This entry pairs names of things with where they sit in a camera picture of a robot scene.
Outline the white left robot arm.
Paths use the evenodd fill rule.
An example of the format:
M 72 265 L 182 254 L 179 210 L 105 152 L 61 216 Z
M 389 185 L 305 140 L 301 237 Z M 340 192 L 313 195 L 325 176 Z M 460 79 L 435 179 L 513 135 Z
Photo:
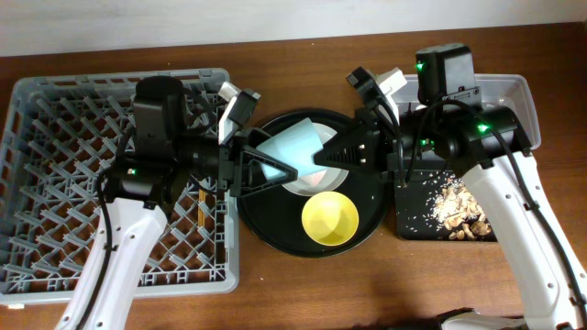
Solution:
M 211 114 L 205 96 L 170 76 L 137 83 L 134 127 L 124 133 L 95 190 L 99 226 L 59 329 L 121 329 L 151 251 L 188 181 L 212 178 L 220 192 L 248 197 L 297 178 L 294 167 L 256 149 L 269 139 L 247 127 L 260 95 L 223 82 L 226 107 L 216 137 L 188 125 L 189 99 Z

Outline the pink cup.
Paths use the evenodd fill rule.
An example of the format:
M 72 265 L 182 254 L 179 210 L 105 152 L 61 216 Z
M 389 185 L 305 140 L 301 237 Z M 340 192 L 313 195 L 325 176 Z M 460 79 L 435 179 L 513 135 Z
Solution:
M 301 177 L 301 180 L 309 187 L 313 188 L 326 187 L 332 181 L 329 170 L 322 170 L 313 174 L 305 175 Z

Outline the yellow bowl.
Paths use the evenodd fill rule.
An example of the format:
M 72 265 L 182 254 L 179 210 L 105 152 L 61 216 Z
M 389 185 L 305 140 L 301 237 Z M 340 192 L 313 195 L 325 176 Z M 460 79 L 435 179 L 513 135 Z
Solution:
M 305 233 L 316 243 L 341 246 L 356 234 L 360 216 L 356 205 L 340 192 L 320 192 L 304 205 L 301 214 Z

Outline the wooden chopstick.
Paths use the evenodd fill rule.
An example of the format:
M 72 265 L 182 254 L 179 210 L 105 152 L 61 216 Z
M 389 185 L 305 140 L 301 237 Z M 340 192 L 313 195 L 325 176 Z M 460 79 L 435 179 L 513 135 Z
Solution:
M 203 191 L 202 189 L 199 189 L 198 190 L 198 225 L 199 226 L 205 226 L 205 219 L 206 219 L 205 208 L 207 207 L 206 197 L 207 197 L 206 192 Z

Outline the white plate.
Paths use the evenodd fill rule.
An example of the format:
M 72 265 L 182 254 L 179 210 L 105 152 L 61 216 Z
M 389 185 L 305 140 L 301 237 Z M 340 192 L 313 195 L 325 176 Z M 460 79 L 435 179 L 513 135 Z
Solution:
M 323 124 L 314 123 L 314 128 L 323 144 L 337 134 L 334 128 Z M 347 170 L 326 168 L 320 172 L 305 175 L 296 181 L 286 183 L 283 188 L 293 194 L 313 196 L 321 192 L 334 191 L 347 179 L 348 175 Z

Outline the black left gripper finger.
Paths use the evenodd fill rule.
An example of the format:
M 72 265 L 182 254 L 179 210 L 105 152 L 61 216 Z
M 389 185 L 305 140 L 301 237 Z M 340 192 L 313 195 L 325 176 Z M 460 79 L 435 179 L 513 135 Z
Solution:
M 258 127 L 249 127 L 245 130 L 245 142 L 251 147 L 257 147 L 270 138 L 271 134 Z
M 238 157 L 238 197 L 279 187 L 293 182 L 298 171 L 259 150 L 245 146 Z

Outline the light blue cup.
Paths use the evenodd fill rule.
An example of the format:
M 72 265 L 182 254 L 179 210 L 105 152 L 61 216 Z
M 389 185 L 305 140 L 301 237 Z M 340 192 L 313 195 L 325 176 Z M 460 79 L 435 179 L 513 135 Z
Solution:
M 309 118 L 286 128 L 256 147 L 256 150 L 297 170 L 297 176 L 314 174 L 326 169 L 314 163 L 314 155 L 323 149 L 314 124 Z

